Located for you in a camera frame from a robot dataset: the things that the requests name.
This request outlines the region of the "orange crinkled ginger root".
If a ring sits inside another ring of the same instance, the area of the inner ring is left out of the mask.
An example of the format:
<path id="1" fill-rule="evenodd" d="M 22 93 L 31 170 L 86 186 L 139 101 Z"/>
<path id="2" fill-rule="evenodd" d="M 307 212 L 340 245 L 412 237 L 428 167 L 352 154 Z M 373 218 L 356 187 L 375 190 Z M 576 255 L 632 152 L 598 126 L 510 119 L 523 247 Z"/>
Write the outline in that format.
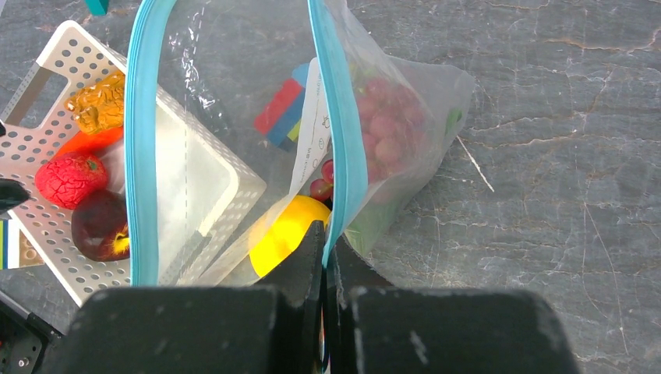
<path id="1" fill-rule="evenodd" d="M 65 102 L 65 109 L 79 130 L 95 135 L 123 126 L 125 75 L 113 72 L 98 83 L 84 87 Z"/>

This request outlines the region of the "dark red apple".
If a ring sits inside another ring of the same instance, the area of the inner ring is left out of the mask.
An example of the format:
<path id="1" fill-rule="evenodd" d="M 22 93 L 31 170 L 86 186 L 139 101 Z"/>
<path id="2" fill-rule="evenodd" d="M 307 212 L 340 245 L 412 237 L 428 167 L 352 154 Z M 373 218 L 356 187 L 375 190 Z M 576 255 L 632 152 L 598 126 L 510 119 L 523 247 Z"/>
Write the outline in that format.
<path id="1" fill-rule="evenodd" d="M 90 260 L 128 259 L 129 227 L 122 196 L 99 189 L 82 199 L 72 213 L 72 239 Z"/>

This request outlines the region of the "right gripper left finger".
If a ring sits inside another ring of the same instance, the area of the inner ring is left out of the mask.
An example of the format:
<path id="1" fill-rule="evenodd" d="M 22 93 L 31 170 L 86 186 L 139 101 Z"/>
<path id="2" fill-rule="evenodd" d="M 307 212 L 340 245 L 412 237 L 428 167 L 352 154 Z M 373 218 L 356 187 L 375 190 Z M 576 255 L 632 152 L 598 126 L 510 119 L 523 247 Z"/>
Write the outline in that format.
<path id="1" fill-rule="evenodd" d="M 109 288 L 81 307 L 46 373 L 321 373 L 325 230 L 248 287 Z"/>

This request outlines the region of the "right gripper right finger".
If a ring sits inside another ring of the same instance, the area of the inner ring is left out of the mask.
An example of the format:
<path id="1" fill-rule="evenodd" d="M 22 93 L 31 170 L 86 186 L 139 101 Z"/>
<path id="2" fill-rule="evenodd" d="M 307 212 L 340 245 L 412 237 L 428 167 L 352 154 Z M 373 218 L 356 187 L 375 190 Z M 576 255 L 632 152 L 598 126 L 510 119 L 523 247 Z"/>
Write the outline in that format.
<path id="1" fill-rule="evenodd" d="M 576 373 L 562 324 L 530 291 L 398 288 L 345 240 L 326 272 L 333 373 Z"/>

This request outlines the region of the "yellow lemon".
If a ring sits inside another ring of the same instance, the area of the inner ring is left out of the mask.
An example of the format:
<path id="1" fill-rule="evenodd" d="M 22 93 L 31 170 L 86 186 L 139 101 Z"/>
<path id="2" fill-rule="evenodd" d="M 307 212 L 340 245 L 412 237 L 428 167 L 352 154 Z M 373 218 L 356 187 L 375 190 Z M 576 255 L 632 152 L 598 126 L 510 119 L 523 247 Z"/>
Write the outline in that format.
<path id="1" fill-rule="evenodd" d="M 314 221 L 327 224 L 331 214 L 322 203 L 311 197 L 297 195 L 270 226 L 264 214 L 249 231 L 249 261 L 255 273 L 264 277 L 284 261 L 300 245 Z"/>

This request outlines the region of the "clear zip top bag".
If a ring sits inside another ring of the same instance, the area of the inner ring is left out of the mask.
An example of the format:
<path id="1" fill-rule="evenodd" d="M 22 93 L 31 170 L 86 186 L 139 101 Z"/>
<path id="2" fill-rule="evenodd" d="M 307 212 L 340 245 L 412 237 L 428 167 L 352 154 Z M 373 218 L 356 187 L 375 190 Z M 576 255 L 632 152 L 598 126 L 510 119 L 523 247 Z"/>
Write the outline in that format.
<path id="1" fill-rule="evenodd" d="M 296 151 L 253 127 L 281 84 L 309 63 Z M 267 184 L 246 218 L 203 272 L 200 284 L 251 284 L 248 236 L 270 226 L 297 195 L 329 199 L 326 243 L 346 238 L 369 183 L 354 94 L 360 76 L 410 86 L 443 122 L 466 116 L 475 80 L 452 65 L 387 55 L 346 1 L 145 1 L 131 37 L 125 84 L 125 177 L 132 252 L 154 254 L 157 226 L 156 96 L 162 89 Z"/>

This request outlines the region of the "red grape bunch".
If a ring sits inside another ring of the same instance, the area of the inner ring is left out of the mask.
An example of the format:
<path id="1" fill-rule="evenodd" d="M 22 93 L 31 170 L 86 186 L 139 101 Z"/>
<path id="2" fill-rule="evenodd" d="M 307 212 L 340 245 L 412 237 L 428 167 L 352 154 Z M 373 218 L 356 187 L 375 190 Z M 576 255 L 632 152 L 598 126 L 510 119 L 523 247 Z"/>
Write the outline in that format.
<path id="1" fill-rule="evenodd" d="M 393 203 L 425 183 L 429 114 L 407 84 L 360 76 L 354 87 L 371 203 Z"/>

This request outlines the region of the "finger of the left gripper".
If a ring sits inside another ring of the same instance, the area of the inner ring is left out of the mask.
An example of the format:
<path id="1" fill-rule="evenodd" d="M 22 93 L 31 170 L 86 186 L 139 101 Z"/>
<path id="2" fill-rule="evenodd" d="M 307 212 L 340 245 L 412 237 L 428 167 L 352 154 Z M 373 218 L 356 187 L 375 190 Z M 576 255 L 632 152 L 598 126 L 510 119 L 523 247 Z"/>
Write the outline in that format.
<path id="1" fill-rule="evenodd" d="M 1 178 L 0 181 L 0 211 L 1 214 L 25 203 L 30 198 L 30 194 L 15 179 Z"/>

